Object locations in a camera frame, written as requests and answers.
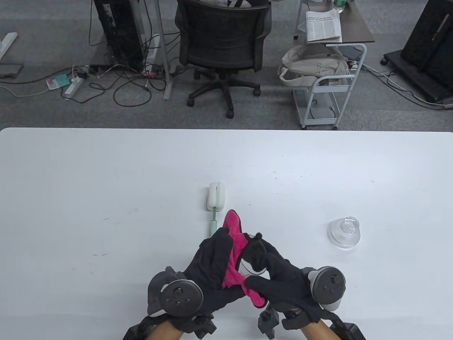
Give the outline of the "person's left hand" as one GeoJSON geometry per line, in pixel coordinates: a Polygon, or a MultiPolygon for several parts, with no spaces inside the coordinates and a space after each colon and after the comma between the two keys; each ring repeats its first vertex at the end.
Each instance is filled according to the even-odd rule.
{"type": "Polygon", "coordinates": [[[212,237],[202,241],[194,258],[183,271],[185,277],[197,284],[203,294],[203,303],[196,316],[209,317],[245,296],[240,285],[222,287],[233,245],[228,230],[218,229],[212,237]]]}

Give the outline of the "person's right hand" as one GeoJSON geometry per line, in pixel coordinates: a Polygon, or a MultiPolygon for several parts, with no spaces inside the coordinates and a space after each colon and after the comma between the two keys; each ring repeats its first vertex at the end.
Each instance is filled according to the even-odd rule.
{"type": "Polygon", "coordinates": [[[264,239],[260,241],[266,249],[262,262],[270,278],[250,276],[245,280],[245,287],[259,293],[274,308],[279,304],[287,304],[290,309],[299,308],[307,314],[309,323],[318,323],[322,308],[315,302],[302,269],[283,258],[273,245],[264,239]]]}

